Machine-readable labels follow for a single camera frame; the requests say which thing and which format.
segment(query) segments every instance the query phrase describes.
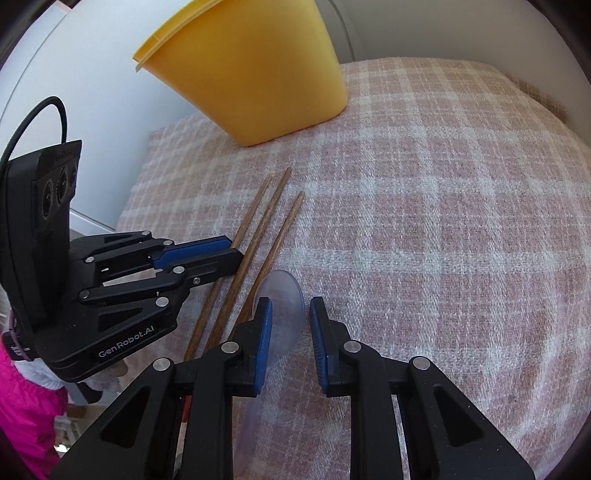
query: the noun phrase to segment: plaid tablecloth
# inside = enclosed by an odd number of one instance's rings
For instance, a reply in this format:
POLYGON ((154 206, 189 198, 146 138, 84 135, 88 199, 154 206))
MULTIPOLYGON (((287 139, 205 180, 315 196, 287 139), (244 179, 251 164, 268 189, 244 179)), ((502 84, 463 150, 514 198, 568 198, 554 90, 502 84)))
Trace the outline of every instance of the plaid tablecloth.
MULTIPOLYGON (((381 354, 433 359, 543 478, 591 410, 591 151, 560 106, 491 66, 382 59, 343 72, 340 116, 266 144, 241 148, 199 113, 153 133, 118 229, 231 237, 264 176, 292 166, 234 317, 305 190, 275 267, 381 354)), ((132 376, 182 360, 207 290, 128 359, 132 376)), ((265 388, 244 478, 348 478, 348 401, 322 396, 308 329, 265 388)))

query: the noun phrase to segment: pink clothing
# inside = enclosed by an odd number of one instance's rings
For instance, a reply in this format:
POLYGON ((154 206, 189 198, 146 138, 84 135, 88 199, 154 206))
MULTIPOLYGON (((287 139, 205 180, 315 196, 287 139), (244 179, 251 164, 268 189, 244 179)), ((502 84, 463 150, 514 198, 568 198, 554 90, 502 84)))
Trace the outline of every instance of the pink clothing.
POLYGON ((67 401, 65 388, 48 390, 25 380, 0 345, 0 427, 40 480, 59 460, 53 421, 66 411, 67 401))

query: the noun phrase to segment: silver pin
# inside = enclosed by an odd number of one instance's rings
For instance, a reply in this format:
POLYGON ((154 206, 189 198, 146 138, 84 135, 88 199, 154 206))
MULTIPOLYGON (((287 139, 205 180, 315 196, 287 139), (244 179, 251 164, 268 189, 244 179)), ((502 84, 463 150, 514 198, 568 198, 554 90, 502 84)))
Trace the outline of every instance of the silver pin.
POLYGON ((154 360, 152 367, 158 372, 164 372, 164 370, 168 370, 168 367, 170 367, 170 360, 168 358, 158 358, 154 360))
POLYGON ((349 353, 357 353, 361 350, 361 343, 356 342, 355 340, 349 340, 348 342, 345 342, 343 348, 349 353))
POLYGON ((226 342, 222 345, 222 352, 236 353, 239 348, 240 348, 240 345, 238 345, 236 342, 226 342))
POLYGON ((414 368, 418 368, 419 370, 426 370, 431 366, 431 362, 428 358, 418 356, 413 359, 413 366, 414 368))

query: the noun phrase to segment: yellow plastic container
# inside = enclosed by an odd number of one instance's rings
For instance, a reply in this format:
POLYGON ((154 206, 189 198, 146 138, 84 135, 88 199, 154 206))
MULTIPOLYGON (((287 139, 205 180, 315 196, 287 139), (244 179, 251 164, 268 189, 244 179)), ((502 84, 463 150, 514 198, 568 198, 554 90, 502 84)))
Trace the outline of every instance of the yellow plastic container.
POLYGON ((324 122, 347 104, 314 0, 194 0, 134 60, 244 146, 324 122))

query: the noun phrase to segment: blue rubber pad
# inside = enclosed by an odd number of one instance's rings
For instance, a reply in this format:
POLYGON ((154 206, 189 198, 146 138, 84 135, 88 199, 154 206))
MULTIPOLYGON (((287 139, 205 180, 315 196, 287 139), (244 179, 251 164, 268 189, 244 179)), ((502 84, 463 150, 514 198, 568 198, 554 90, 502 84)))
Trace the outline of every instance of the blue rubber pad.
MULTIPOLYGON (((260 313, 259 308, 263 308, 263 304, 260 301, 256 308, 255 316, 257 316, 260 313)), ((261 335, 259 337, 258 349, 256 350, 254 390, 257 395, 261 393, 262 386, 265 384, 265 374, 267 372, 267 358, 269 356, 269 344, 271 343, 272 323, 273 306, 271 301, 268 301, 265 305, 265 311, 263 312, 261 335)))
POLYGON ((314 357, 316 359, 316 373, 322 393, 326 395, 329 388, 329 367, 320 330, 320 322, 314 301, 310 302, 310 329, 312 330, 312 343, 314 345, 314 357))
POLYGON ((154 260, 152 265, 156 269, 160 268, 164 270, 174 262, 193 257, 200 257, 201 255, 211 255, 215 252, 227 250, 230 248, 231 243, 232 242, 227 236, 217 236, 214 238, 206 238, 205 240, 173 245, 171 247, 166 247, 160 258, 154 260))

